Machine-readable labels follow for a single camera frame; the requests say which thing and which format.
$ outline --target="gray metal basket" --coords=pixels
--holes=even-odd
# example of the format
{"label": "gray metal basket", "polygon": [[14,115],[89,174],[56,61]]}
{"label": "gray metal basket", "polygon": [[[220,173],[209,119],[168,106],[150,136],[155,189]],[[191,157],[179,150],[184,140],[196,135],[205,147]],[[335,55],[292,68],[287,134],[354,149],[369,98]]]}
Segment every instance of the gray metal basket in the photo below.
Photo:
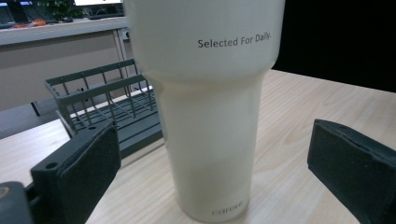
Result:
{"label": "gray metal basket", "polygon": [[138,74],[134,60],[47,79],[45,84],[70,137],[115,120],[122,158],[163,137],[153,89]]}

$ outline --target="monitor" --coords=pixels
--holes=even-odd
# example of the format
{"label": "monitor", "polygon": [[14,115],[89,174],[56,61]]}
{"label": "monitor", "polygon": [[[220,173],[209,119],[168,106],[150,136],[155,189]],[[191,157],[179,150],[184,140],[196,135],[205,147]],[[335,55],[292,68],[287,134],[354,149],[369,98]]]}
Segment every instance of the monitor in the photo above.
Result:
{"label": "monitor", "polygon": [[122,2],[123,0],[72,0],[72,4],[75,7],[106,7],[116,4],[121,5]]}
{"label": "monitor", "polygon": [[32,2],[26,0],[0,0],[0,7],[6,7],[7,13],[9,13],[8,16],[12,17],[10,19],[16,23],[26,23],[29,21],[23,6],[30,5],[32,5]]}

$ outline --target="desk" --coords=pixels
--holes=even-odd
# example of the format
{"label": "desk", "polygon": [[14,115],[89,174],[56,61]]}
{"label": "desk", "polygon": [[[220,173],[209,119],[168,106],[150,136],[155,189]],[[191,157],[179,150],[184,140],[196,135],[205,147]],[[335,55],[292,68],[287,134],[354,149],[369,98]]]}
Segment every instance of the desk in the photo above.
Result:
{"label": "desk", "polygon": [[0,30],[0,110],[51,98],[51,77],[126,60],[126,26],[120,17]]}
{"label": "desk", "polygon": [[[307,168],[314,119],[396,148],[395,93],[271,70],[262,88],[251,200],[232,223],[359,223]],[[66,141],[59,120],[1,140],[0,182],[28,184],[29,169]],[[163,145],[126,160],[87,223],[196,223],[177,206]]]}

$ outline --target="wire rack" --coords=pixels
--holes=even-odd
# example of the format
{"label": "wire rack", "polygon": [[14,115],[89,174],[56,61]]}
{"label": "wire rack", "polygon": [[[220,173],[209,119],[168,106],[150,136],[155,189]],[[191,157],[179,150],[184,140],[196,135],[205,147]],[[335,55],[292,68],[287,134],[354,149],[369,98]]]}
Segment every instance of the wire rack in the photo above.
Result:
{"label": "wire rack", "polygon": [[45,84],[70,137],[115,120],[122,158],[163,137],[153,89],[138,74],[134,60],[47,79]]}

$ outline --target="light wood tabletop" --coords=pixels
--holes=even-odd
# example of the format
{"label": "light wood tabletop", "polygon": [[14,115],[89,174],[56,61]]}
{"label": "light wood tabletop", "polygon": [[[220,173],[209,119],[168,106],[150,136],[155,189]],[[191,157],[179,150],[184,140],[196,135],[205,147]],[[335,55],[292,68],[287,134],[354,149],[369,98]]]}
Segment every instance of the light wood tabletop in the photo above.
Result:
{"label": "light wood tabletop", "polygon": [[[249,206],[231,223],[359,223],[307,168],[314,119],[396,149],[396,93],[270,70],[262,84]],[[2,139],[0,182],[26,186],[30,168],[68,139],[59,120]],[[198,223],[177,205],[163,142],[150,147],[140,159],[122,162],[87,223]]]}

